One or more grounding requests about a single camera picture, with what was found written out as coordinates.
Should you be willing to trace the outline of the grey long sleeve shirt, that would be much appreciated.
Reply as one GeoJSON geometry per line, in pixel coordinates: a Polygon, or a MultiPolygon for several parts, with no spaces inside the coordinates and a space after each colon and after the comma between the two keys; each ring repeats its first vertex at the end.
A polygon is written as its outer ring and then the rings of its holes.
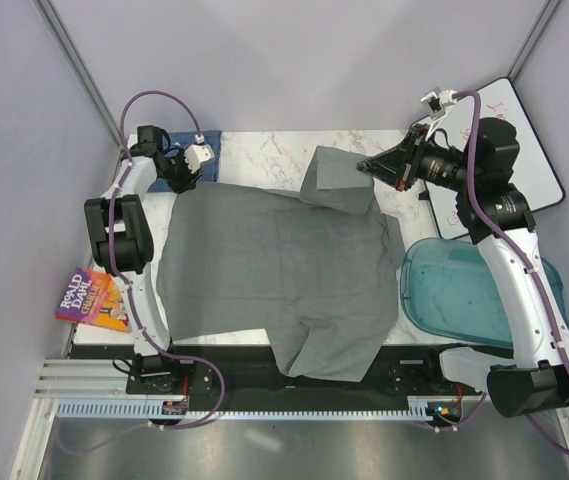
{"type": "Polygon", "coordinates": [[[282,374],[362,380],[398,319],[400,252],[360,161],[319,146],[297,192],[179,195],[157,275],[171,336],[262,329],[282,374]]]}

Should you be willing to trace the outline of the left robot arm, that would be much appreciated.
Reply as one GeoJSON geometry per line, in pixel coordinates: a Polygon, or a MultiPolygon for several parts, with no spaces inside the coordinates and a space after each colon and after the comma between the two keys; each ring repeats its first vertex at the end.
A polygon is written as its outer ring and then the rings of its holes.
{"type": "Polygon", "coordinates": [[[164,129],[141,126],[112,185],[84,203],[93,259],[117,285],[133,334],[133,359],[124,371],[128,394],[176,394],[185,382],[179,362],[167,356],[172,339],[152,286],[155,248],[142,200],[158,179],[175,194],[193,190],[201,177],[199,153],[212,158],[205,143],[183,148],[164,129]]]}

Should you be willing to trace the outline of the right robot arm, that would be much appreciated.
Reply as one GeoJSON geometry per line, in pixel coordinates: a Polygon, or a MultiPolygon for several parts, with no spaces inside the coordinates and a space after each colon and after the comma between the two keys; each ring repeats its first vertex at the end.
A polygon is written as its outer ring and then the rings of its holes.
{"type": "Polygon", "coordinates": [[[458,217],[497,286],[513,359],[448,348],[421,377],[437,394],[457,382],[485,392],[506,418],[569,407],[569,328],[543,268],[533,213],[511,181],[519,152],[516,128],[488,117],[473,122],[464,149],[438,145],[429,126],[416,124],[398,145],[357,165],[397,191],[422,180],[455,192],[458,217]]]}

